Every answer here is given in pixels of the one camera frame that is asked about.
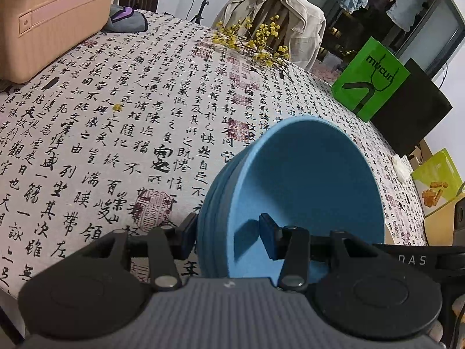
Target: blue bowl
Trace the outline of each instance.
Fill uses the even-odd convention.
[[[277,283],[282,261],[270,260],[259,238],[261,213],[313,235],[346,230],[369,243],[384,240],[383,205],[363,154],[344,132],[316,117],[276,124],[233,170],[216,214],[217,276]],[[317,276],[310,281],[325,272],[321,264],[311,266]]]
[[[253,143],[245,147],[223,166],[213,180],[210,189],[208,189],[208,193],[199,212],[197,225],[197,255],[199,266],[201,267],[204,277],[217,277],[214,231],[218,225],[216,212],[218,203],[223,194],[224,185],[229,180],[233,170],[240,164],[252,146]]]

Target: tripod stand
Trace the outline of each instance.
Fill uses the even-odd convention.
[[[198,11],[198,13],[194,17],[192,17],[191,22],[195,22],[196,24],[201,23],[201,20],[203,20],[202,12],[203,12],[203,9],[205,8],[206,5],[208,5],[208,0],[203,0],[200,10]]]

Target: yellow dried flowers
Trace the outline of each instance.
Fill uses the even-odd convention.
[[[213,34],[213,43],[227,46],[233,50],[240,52],[242,55],[251,57],[256,62],[266,67],[277,67],[282,69],[287,67],[286,59],[289,59],[289,49],[287,46],[279,46],[278,51],[274,51],[267,46],[269,37],[279,39],[280,25],[276,24],[280,16],[276,15],[270,18],[269,24],[260,24],[254,35],[252,36],[249,29],[252,28],[252,20],[250,17],[237,24],[229,27],[224,27],[223,22],[217,23],[218,30]],[[244,33],[244,30],[249,33],[249,37],[245,38],[238,34]]]

